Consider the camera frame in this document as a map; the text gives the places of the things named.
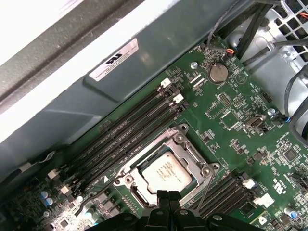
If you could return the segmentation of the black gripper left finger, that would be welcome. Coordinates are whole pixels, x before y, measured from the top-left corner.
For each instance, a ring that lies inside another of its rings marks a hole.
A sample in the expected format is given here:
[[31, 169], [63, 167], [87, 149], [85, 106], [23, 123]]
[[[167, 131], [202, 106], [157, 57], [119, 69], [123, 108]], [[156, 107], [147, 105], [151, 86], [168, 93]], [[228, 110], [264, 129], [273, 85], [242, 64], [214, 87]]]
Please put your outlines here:
[[89, 228], [90, 231], [170, 231], [171, 210], [169, 193], [158, 191], [157, 207], [146, 209], [139, 218], [121, 213]]

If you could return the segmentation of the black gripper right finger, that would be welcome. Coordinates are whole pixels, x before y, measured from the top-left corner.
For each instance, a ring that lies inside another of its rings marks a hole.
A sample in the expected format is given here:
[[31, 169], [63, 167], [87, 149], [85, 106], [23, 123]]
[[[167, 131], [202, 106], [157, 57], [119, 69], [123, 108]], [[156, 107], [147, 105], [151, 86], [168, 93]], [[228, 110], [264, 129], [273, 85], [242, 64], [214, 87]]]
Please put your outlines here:
[[171, 224], [174, 231], [255, 231], [257, 228], [232, 216], [213, 213], [202, 219], [195, 210], [180, 206], [181, 195], [178, 191], [169, 192]]

